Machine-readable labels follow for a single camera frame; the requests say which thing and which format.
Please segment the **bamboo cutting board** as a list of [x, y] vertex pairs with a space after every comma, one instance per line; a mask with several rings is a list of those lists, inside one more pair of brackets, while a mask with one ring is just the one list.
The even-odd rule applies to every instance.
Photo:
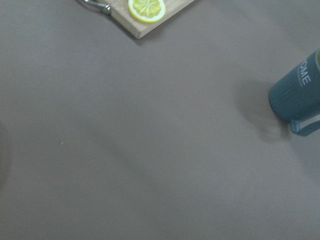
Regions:
[[192, 0], [164, 0], [165, 16], [155, 23], [140, 22], [132, 17], [128, 9], [129, 0], [82, 0], [81, 3], [110, 16], [136, 39], [141, 39], [162, 23], [193, 3]]

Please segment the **lemon slice top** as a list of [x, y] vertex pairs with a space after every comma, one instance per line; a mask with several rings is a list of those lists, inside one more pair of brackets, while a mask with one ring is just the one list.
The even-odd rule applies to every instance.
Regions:
[[165, 16], [166, 5], [163, 0], [129, 0], [128, 10], [134, 19], [152, 24]]

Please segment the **teal blue mug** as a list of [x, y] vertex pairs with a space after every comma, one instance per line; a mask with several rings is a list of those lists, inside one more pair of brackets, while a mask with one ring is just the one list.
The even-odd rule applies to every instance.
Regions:
[[320, 50], [276, 82], [268, 101], [274, 113], [289, 123], [292, 133], [306, 137], [319, 130], [319, 120], [304, 127], [302, 123], [320, 115]]

